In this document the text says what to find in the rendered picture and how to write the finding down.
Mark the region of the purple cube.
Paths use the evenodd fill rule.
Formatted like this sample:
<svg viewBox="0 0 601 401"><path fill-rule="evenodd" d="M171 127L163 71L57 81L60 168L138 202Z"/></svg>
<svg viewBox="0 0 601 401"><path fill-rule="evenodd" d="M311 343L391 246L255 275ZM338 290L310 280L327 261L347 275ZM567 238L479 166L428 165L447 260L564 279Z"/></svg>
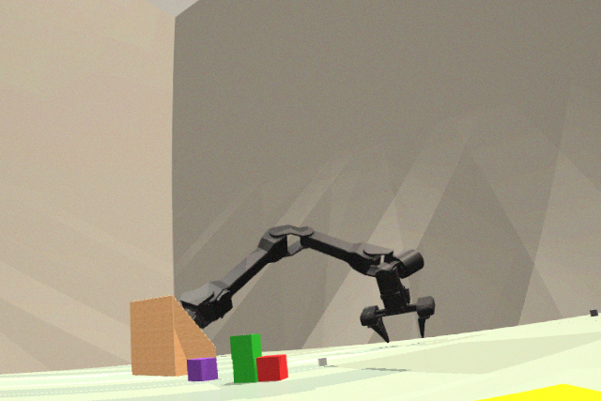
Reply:
<svg viewBox="0 0 601 401"><path fill-rule="evenodd" d="M187 360L188 381L209 381L218 378L216 358Z"/></svg>

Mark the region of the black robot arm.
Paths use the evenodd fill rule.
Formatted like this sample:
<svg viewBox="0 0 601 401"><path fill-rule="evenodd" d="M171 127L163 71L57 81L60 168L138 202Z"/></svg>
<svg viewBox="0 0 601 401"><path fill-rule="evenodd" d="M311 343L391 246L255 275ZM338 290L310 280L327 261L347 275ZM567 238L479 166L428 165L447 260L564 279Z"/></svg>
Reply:
<svg viewBox="0 0 601 401"><path fill-rule="evenodd" d="M300 240L287 247L287 235L298 236ZM400 278L407 278L424 266L424 258L417 250L404 249L393 254L393 249L339 240L309 226L277 226L270 228L253 252L222 280L210 281L198 289L182 293L182 308L198 328L204 329L233 308L232 297L268 263L308 248L342 259L355 271L376 277L378 288L382 291L399 287ZM381 263L382 255L385 257Z"/></svg>

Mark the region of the red block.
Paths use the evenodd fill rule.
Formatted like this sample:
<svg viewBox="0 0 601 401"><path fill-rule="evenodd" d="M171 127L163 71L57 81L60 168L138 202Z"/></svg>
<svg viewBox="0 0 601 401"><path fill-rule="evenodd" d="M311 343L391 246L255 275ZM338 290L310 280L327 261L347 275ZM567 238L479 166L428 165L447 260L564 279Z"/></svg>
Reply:
<svg viewBox="0 0 601 401"><path fill-rule="evenodd" d="M280 381L288 378L286 355L256 358L257 381Z"/></svg>

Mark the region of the green block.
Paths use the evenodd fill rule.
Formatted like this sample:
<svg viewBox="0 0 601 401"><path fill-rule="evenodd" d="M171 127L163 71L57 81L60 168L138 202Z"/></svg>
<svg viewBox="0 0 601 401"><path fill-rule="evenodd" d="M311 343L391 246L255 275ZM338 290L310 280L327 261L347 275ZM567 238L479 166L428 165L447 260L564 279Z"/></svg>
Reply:
<svg viewBox="0 0 601 401"><path fill-rule="evenodd" d="M260 334L230 336L231 360L262 357Z"/></svg>
<svg viewBox="0 0 601 401"><path fill-rule="evenodd" d="M257 382L256 358L232 360L234 383Z"/></svg>

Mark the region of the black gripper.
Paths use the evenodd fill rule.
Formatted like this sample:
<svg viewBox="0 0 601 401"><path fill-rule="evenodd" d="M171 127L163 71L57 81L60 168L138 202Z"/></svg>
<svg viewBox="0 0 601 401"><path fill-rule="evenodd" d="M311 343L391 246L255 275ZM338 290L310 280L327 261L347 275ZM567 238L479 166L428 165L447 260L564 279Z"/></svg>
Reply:
<svg viewBox="0 0 601 401"><path fill-rule="evenodd" d="M366 306L363 308L360 321L368 329L372 328L381 335L382 339L389 343L389 337L383 324L383 316L394 316L400 314L413 313L417 311L419 330L424 338L424 323L427 318L435 314L435 302L432 296L420 297L417 303L407 304L406 296L402 284L392 290L380 291L380 297L383 300L384 309L379 310L377 305Z"/></svg>

